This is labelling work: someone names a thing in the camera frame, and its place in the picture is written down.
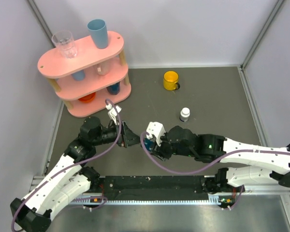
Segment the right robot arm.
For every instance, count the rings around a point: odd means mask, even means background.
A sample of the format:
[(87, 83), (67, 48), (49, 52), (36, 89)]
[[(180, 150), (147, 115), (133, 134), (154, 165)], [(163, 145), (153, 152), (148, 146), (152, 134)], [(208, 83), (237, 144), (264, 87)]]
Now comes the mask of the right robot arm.
[(242, 168), (221, 168), (205, 181), (210, 192), (228, 191), (251, 184), (279, 184), (290, 188), (290, 144), (286, 147), (251, 145), (214, 134), (194, 134), (175, 126), (165, 131), (158, 122), (146, 129), (147, 151), (160, 160), (173, 155), (191, 157), (197, 162), (239, 163)]

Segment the teal pill organizer box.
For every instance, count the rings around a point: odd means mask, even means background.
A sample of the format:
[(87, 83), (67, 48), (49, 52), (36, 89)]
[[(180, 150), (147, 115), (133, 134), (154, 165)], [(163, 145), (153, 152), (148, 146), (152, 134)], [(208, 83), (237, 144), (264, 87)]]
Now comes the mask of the teal pill organizer box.
[(151, 151), (153, 146), (154, 146), (154, 143), (151, 140), (145, 138), (144, 139), (144, 145), (145, 145), (147, 151)]

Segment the white pill bottle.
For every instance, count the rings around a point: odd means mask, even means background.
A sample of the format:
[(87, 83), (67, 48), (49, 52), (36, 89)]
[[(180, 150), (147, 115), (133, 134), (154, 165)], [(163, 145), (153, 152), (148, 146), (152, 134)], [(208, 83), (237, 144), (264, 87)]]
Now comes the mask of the white pill bottle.
[(182, 108), (179, 115), (180, 121), (187, 122), (189, 117), (190, 117), (190, 109), (187, 107)]

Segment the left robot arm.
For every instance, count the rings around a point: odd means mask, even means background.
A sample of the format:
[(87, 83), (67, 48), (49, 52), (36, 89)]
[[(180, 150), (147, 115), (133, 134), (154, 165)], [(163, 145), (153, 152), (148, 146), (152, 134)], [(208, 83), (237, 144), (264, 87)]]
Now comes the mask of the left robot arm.
[(93, 157), (98, 157), (97, 146), (129, 147), (139, 143), (139, 135), (125, 121), (110, 121), (104, 127), (99, 118), (86, 118), (78, 137), (68, 145), (51, 172), (28, 195), (11, 202), (11, 229), (14, 231), (18, 224), (26, 232), (47, 231), (52, 220), (77, 196), (99, 188), (100, 175), (86, 166)]

